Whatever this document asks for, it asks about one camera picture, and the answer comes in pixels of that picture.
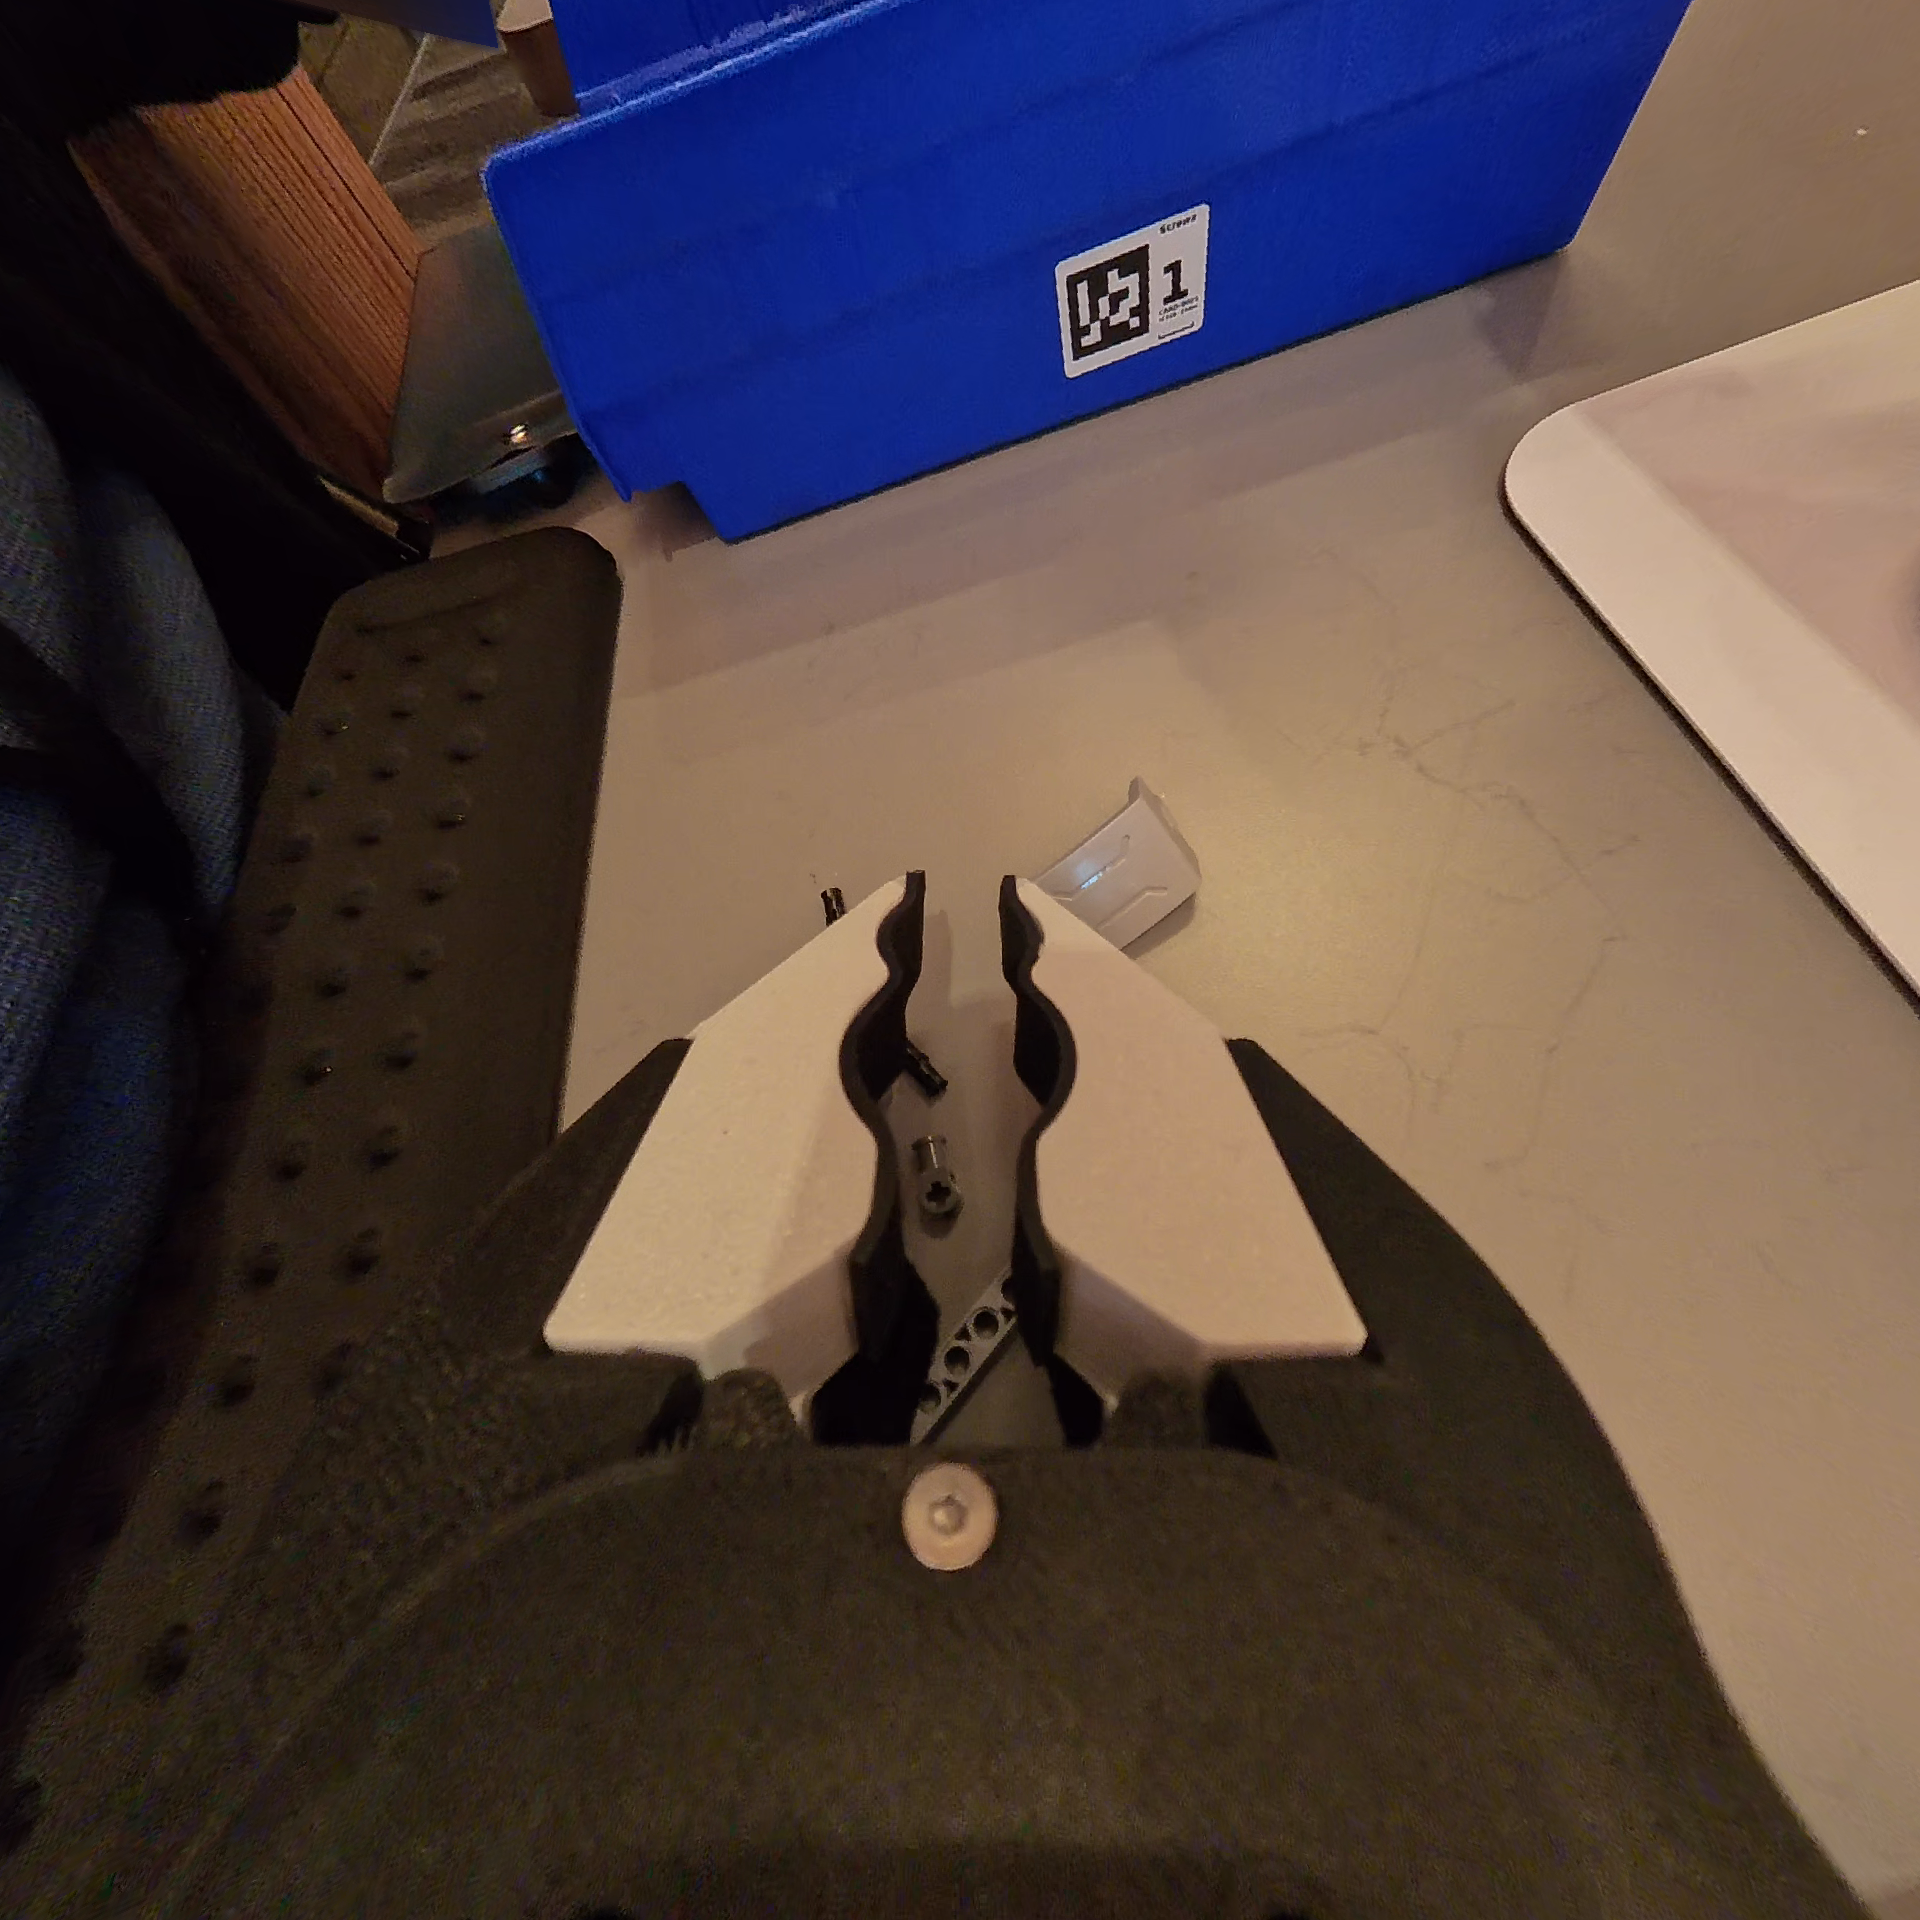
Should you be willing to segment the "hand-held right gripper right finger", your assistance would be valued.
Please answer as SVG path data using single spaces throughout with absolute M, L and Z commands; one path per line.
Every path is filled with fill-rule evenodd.
M 1042 1103 L 1011 1222 L 1027 1355 L 1064 1404 L 1228 1363 L 1356 1363 L 1369 1326 L 1235 1038 L 1027 878 L 997 925 Z

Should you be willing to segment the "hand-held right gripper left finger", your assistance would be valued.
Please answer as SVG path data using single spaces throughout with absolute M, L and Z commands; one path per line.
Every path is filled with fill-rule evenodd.
M 890 1086 L 907 1077 L 922 878 L 657 1049 L 670 1065 L 549 1319 L 549 1355 L 760 1368 L 813 1427 L 907 1427 L 937 1307 L 900 1250 Z

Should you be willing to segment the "grey toy beam with holes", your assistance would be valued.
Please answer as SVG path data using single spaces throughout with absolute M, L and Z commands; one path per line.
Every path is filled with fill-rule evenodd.
M 950 1412 L 978 1393 L 978 1375 L 997 1368 L 997 1355 L 1019 1339 L 1019 1298 L 1011 1298 L 1011 1266 L 944 1326 L 922 1393 L 915 1393 L 915 1419 L 907 1419 L 907 1446 L 937 1442 L 950 1427 Z

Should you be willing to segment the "blue plastic bin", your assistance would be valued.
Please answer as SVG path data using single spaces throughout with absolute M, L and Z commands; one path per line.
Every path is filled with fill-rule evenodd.
M 549 7 L 494 228 L 618 496 L 719 541 L 1573 236 L 1686 0 Z M 1057 375 L 1051 262 L 1210 207 L 1201 330 Z

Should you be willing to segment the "grey curved toy panel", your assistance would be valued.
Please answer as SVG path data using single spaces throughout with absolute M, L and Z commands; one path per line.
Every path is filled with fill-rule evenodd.
M 1042 888 L 1110 945 L 1139 945 L 1153 925 L 1196 906 L 1201 868 L 1166 806 L 1133 783 L 1124 808 L 1057 856 Z

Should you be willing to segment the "black dimpled pad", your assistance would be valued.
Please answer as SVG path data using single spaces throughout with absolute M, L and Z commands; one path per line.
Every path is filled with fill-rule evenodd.
M 568 526 L 354 591 L 201 996 L 189 1190 L 46 1559 L 5 1559 L 5 1788 L 66 1698 L 171 1698 L 358 1349 L 557 1142 L 618 560 Z

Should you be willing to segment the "metal plate with caster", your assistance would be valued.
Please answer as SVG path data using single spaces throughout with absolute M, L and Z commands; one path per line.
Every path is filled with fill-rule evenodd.
M 494 226 L 412 262 L 389 434 L 389 509 L 519 514 L 570 502 L 585 448 Z

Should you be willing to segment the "white desk stand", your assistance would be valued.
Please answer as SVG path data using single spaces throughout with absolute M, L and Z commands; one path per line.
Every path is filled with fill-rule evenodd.
M 1920 289 L 1554 406 L 1506 509 L 1920 988 Z

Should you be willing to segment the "white printed tag label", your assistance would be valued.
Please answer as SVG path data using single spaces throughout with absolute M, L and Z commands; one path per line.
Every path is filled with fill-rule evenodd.
M 1163 215 L 1051 262 L 1057 375 L 1104 375 L 1201 330 L 1210 207 Z

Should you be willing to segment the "ribbed wooden cabinet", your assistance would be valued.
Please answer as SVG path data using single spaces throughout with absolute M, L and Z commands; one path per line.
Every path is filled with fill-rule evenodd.
M 68 133 L 132 261 L 326 482 L 376 496 L 423 244 L 309 70 Z

